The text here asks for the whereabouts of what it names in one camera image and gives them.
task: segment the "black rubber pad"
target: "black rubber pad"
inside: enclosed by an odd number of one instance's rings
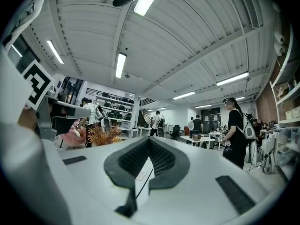
[[[78,157],[72,157],[72,158],[68,158],[68,159],[64,159],[62,160],[64,162],[65,165],[70,165],[72,163],[78,163],[81,162],[83,160],[86,160],[87,158],[85,156],[78,156]]]
[[[240,215],[255,206],[255,202],[229,176],[218,177],[216,181]]]

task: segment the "floor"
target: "floor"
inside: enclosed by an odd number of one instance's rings
[[[164,138],[171,138],[171,136],[169,134],[165,133]],[[54,143],[58,150],[74,149],[73,147],[67,145],[65,142],[62,143],[62,146],[60,148],[61,138],[59,138],[59,137],[57,137],[55,139]],[[78,149],[78,148],[85,148],[85,146],[83,145],[81,147],[76,147],[75,149]],[[215,151],[220,156],[223,155],[223,147],[221,147],[220,151],[218,151],[218,146],[215,146],[213,151]],[[278,171],[275,171],[275,173],[273,173],[273,174],[265,174],[262,172],[260,167],[253,167],[253,165],[251,165],[250,163],[245,163],[243,170],[246,173],[249,173],[259,183],[261,183],[261,185],[268,192],[272,192],[275,189],[283,188],[286,185],[286,182],[285,182],[283,176]]]

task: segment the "brick wall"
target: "brick wall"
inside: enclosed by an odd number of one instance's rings
[[[277,62],[275,64],[274,70],[272,72],[270,81],[273,83],[278,76],[281,66],[284,63],[287,47],[290,40],[290,24],[289,22],[282,17],[282,35],[285,37],[285,54],[283,54],[281,57],[277,57]],[[275,90],[279,90],[280,85],[275,86]],[[261,93],[260,97],[256,101],[257,106],[257,115],[258,119],[260,119],[263,123],[268,123],[270,121],[276,121],[278,122],[277,118],[277,108],[276,108],[276,101],[274,99],[273,91],[271,88],[270,83],[267,84],[267,86],[264,88],[263,92]],[[285,112],[293,109],[293,103],[292,101],[287,101],[282,104],[282,106],[279,109],[279,119],[285,120]]]

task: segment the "black t-shirt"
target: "black t-shirt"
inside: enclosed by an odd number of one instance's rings
[[[239,127],[240,129],[244,129],[244,122],[240,113],[236,110],[231,110],[229,113],[228,119],[228,128],[230,130],[231,126]],[[247,141],[244,134],[236,128],[236,132],[229,139],[231,148],[236,151],[245,151],[247,146]]]
[[[193,131],[199,131],[201,133],[201,124],[203,124],[201,119],[195,119],[193,120],[194,123],[194,129]]]
[[[254,127],[253,126],[253,129],[254,129],[254,131],[255,131],[255,135],[258,137],[259,136],[259,134],[260,134],[260,131],[261,131],[261,125],[260,124],[257,124],[257,126],[256,127]]]

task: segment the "pink object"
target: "pink object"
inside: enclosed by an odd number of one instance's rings
[[[70,146],[79,146],[82,145],[86,142],[86,129],[81,128],[81,129],[76,129],[75,125],[78,122],[75,121],[73,125],[71,126],[70,130],[66,134],[61,134],[60,137]],[[81,135],[81,137],[77,137],[75,131],[78,131]]]

